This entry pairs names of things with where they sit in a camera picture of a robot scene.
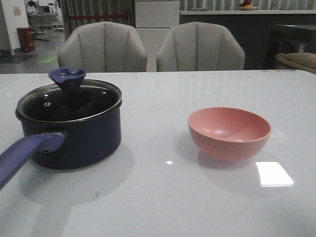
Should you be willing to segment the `pink bowl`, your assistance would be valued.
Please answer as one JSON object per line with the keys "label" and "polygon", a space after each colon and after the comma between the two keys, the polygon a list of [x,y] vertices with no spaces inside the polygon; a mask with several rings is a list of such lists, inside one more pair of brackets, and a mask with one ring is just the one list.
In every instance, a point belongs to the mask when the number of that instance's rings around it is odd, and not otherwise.
{"label": "pink bowl", "polygon": [[188,126],[195,145],[212,158],[240,161],[259,153],[272,126],[263,117],[231,107],[210,107],[189,115]]}

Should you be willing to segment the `dark counter white top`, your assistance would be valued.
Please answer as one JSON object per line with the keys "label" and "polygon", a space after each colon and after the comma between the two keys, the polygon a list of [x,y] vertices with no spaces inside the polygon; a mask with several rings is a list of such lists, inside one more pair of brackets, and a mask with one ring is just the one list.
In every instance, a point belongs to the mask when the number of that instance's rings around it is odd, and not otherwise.
{"label": "dark counter white top", "polygon": [[205,22],[230,30],[245,52],[246,70],[264,69],[270,31],[275,25],[316,25],[314,10],[180,11],[180,23]]}

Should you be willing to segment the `right grey upholstered chair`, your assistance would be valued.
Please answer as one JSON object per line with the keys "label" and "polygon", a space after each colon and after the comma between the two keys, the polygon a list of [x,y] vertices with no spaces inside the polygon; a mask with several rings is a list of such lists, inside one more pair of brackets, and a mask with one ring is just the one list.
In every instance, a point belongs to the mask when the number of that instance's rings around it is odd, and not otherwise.
{"label": "right grey upholstered chair", "polygon": [[245,53],[224,26],[190,22],[169,29],[156,56],[158,72],[243,70]]}

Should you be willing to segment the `glass lid blue knob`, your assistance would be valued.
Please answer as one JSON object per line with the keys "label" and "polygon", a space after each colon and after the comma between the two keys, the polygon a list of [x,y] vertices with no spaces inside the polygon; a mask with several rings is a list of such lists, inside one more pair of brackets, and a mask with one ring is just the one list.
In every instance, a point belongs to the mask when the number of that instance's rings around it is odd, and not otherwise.
{"label": "glass lid blue knob", "polygon": [[51,83],[24,95],[17,104],[21,119],[65,123],[91,119],[120,106],[121,90],[109,82],[86,79],[87,69],[62,67],[49,72]]}

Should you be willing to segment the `grey curtain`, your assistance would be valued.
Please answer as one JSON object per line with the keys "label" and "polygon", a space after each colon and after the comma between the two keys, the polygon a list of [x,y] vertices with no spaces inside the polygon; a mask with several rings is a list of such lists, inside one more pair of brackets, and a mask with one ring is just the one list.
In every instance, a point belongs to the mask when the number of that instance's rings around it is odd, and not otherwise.
{"label": "grey curtain", "polygon": [[[135,26],[135,1],[133,0],[61,0],[65,39],[79,26],[110,21]],[[128,19],[70,20],[69,16],[114,15],[129,13]]]}

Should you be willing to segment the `dark floor mat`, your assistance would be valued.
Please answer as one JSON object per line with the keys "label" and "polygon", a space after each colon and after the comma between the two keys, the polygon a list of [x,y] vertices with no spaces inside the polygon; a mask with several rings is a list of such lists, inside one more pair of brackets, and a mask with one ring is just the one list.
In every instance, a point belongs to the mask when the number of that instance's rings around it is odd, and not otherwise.
{"label": "dark floor mat", "polygon": [[19,64],[34,57],[35,55],[1,55],[0,63],[1,64]]}

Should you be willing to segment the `dark blue saucepan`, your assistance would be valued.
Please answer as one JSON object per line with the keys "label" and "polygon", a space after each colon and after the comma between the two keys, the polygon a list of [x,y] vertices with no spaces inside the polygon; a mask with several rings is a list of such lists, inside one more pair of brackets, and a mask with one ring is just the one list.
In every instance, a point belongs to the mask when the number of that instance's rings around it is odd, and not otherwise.
{"label": "dark blue saucepan", "polygon": [[1,186],[30,159],[46,168],[67,170],[110,156],[121,142],[120,106],[94,118],[65,123],[33,122],[16,115],[24,137],[0,156]]}

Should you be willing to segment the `red barrier belt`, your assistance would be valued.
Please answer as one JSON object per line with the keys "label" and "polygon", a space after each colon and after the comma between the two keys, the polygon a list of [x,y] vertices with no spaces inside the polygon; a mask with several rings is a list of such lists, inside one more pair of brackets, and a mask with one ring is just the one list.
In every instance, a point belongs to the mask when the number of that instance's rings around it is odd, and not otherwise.
{"label": "red barrier belt", "polygon": [[114,15],[88,15],[88,16],[69,16],[70,20],[95,20],[95,19],[128,19],[129,13]]}

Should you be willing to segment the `grey upholstered chair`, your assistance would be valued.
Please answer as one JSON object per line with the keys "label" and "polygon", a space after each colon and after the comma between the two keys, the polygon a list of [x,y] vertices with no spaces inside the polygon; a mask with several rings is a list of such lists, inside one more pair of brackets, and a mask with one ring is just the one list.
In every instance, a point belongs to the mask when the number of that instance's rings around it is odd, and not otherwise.
{"label": "grey upholstered chair", "polygon": [[224,26],[190,22],[169,29],[156,56],[158,72],[243,70],[245,53]]}
{"label": "grey upholstered chair", "polygon": [[58,64],[91,73],[145,72],[147,54],[134,27],[104,21],[77,27],[59,51]]}

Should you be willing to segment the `red bin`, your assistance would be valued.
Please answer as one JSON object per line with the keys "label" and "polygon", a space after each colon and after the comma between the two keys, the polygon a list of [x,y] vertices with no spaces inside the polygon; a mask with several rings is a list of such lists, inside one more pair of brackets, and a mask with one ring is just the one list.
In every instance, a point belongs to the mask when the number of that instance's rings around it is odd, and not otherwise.
{"label": "red bin", "polygon": [[17,28],[17,34],[22,52],[35,51],[34,37],[31,28],[19,27]]}

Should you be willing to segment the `beige cushion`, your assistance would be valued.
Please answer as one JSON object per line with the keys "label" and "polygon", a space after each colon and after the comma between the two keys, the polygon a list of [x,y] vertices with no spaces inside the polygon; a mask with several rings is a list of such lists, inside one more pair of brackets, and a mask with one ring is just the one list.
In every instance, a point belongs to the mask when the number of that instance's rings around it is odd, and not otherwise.
{"label": "beige cushion", "polygon": [[276,56],[276,64],[278,69],[295,69],[316,73],[316,54],[303,53],[280,53]]}

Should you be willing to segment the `white cabinet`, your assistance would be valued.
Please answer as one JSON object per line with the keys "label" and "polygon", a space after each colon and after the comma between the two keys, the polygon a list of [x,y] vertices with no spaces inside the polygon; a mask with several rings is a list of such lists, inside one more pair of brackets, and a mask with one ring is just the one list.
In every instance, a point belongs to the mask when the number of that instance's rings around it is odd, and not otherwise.
{"label": "white cabinet", "polygon": [[156,71],[156,55],[168,29],[179,24],[178,0],[136,0],[135,25],[147,53],[146,71]]}

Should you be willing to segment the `left grey upholstered chair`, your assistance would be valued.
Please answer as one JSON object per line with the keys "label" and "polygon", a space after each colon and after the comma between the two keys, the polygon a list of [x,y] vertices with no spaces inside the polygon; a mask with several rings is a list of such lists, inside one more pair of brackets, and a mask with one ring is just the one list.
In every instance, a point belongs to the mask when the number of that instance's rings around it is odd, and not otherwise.
{"label": "left grey upholstered chair", "polygon": [[104,21],[77,27],[59,51],[58,64],[91,73],[145,72],[147,54],[134,27]]}

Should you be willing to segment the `fruit plate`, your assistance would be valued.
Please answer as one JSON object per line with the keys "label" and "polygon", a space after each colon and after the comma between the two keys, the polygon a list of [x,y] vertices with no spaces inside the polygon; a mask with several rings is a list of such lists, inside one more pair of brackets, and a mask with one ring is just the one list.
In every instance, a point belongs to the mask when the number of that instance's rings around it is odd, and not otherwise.
{"label": "fruit plate", "polygon": [[257,6],[252,5],[252,0],[244,0],[237,7],[239,10],[248,11],[248,10],[257,10]]}

